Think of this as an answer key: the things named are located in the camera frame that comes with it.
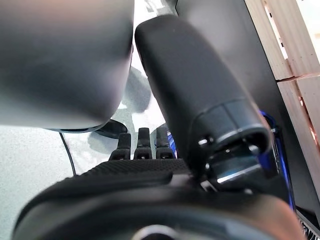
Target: black cable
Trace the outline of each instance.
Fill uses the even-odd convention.
[[[64,145],[64,147],[65,147],[66,153],[68,154],[68,157],[69,157],[69,160],[70,160],[70,164],[71,164],[71,168],[72,168],[73,176],[76,176],[76,175],[77,175],[77,174],[76,174],[76,168],[75,168],[74,160],[72,159],[72,156],[71,156],[69,147],[68,147],[68,145],[67,145],[67,143],[66,143],[66,140],[65,140],[65,138],[64,138],[64,135],[63,135],[61,132],[59,132],[59,135],[60,135],[60,137],[61,137],[61,139],[62,139],[62,142],[63,142],[63,145]]]

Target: dark panel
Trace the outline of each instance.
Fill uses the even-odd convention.
[[[297,136],[243,0],[179,0],[178,15],[195,26],[225,59],[258,107],[283,131],[296,204],[320,217],[320,205]]]

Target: white floor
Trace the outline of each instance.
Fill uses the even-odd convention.
[[[163,2],[135,0],[134,26],[170,13]],[[148,127],[153,132],[165,120],[151,93],[136,49],[131,66],[125,94],[112,118],[127,126],[132,135],[131,145],[136,146],[139,128]],[[94,132],[64,136],[77,174],[107,161],[118,143]],[[57,132],[0,126],[0,139],[0,240],[8,240],[22,207],[43,189],[70,177],[72,170]]]

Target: wooden crate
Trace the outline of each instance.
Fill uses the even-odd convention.
[[[281,81],[278,87],[320,199],[320,103],[314,101],[320,99],[320,76]]]
[[[313,7],[307,5],[310,2],[245,0],[245,3],[276,80],[320,72],[320,27],[315,27],[320,17],[312,25],[308,14],[304,17],[300,10]]]
[[[245,0],[320,199],[320,0]]]

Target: wooden plank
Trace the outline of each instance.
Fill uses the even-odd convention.
[[[320,137],[320,75],[310,75],[297,80],[314,131]]]
[[[266,0],[294,76],[320,72],[320,63],[297,0]]]
[[[293,73],[289,68],[288,61],[285,60],[281,52],[279,42],[267,16],[264,1],[245,0],[245,4],[251,15],[275,79],[281,80],[292,77]]]
[[[320,152],[311,134],[307,113],[300,103],[296,80],[278,82],[278,87],[299,140],[315,191],[320,199]]]

